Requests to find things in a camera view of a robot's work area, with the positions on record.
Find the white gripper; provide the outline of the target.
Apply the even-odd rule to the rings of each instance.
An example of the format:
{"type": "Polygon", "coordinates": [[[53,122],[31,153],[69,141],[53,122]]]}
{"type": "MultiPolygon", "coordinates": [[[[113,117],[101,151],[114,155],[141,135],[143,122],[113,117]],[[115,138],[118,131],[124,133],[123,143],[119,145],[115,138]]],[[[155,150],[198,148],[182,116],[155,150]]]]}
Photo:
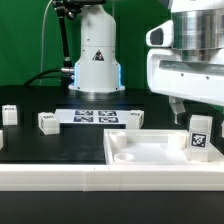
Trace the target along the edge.
{"type": "Polygon", "coordinates": [[[183,99],[224,107],[224,49],[210,53],[206,63],[183,62],[171,48],[173,37],[171,20],[147,32],[147,84],[152,92],[170,96],[178,124],[178,115],[186,112],[183,99]]]}

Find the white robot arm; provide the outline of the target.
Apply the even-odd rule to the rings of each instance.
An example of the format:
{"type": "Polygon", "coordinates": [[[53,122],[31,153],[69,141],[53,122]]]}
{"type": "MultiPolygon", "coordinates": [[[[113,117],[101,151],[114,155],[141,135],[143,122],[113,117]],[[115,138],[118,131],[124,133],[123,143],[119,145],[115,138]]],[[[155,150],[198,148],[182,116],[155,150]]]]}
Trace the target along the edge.
{"type": "MultiPolygon", "coordinates": [[[[184,99],[224,107],[224,0],[167,0],[171,19],[146,34],[147,84],[170,97],[176,113],[184,99]]],[[[82,10],[81,56],[70,89],[92,98],[121,84],[115,59],[114,19],[99,6],[82,10]]]]}

